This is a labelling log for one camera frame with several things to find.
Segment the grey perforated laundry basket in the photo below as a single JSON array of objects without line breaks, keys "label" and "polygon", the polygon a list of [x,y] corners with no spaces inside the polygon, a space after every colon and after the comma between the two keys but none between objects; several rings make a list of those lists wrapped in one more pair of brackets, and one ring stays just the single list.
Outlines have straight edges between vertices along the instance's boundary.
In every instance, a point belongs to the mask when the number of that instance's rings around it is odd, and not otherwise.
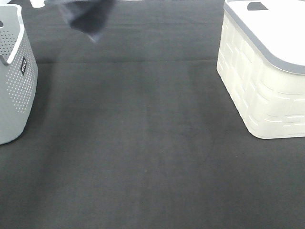
[{"label": "grey perforated laundry basket", "polygon": [[35,98],[38,66],[17,4],[0,7],[0,143],[18,138]]}]

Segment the black table cloth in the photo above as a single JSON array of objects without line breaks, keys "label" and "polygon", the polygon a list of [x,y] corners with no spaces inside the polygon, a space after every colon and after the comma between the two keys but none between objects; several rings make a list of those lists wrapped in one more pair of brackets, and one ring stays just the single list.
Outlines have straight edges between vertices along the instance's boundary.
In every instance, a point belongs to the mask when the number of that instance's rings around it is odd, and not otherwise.
[{"label": "black table cloth", "polygon": [[0,147],[1,228],[304,228],[305,140],[245,128],[216,71],[223,1],[119,1],[97,43],[17,4],[38,84]]}]

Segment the cream lidded storage box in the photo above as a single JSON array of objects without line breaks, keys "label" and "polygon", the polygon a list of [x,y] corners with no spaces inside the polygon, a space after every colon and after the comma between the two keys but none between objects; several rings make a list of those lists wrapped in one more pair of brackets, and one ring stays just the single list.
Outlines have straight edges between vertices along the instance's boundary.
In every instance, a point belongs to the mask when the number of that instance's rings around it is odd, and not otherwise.
[{"label": "cream lidded storage box", "polygon": [[305,135],[305,3],[226,0],[217,72],[247,130]]}]

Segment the grey-blue microfibre towel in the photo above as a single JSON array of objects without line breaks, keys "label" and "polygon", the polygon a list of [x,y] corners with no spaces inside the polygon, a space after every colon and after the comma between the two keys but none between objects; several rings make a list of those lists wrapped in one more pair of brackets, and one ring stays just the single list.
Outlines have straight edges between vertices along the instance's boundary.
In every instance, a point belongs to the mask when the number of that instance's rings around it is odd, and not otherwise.
[{"label": "grey-blue microfibre towel", "polygon": [[116,1],[49,0],[48,3],[58,6],[71,29],[84,33],[93,42],[98,42]]}]

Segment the white object at table edge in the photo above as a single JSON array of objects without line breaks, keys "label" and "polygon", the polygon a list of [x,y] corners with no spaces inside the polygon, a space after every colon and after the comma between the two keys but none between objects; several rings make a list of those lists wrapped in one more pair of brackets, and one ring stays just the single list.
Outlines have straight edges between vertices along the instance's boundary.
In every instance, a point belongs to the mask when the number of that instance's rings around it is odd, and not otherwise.
[{"label": "white object at table edge", "polygon": [[33,8],[42,8],[45,6],[44,0],[30,0],[30,3]]}]

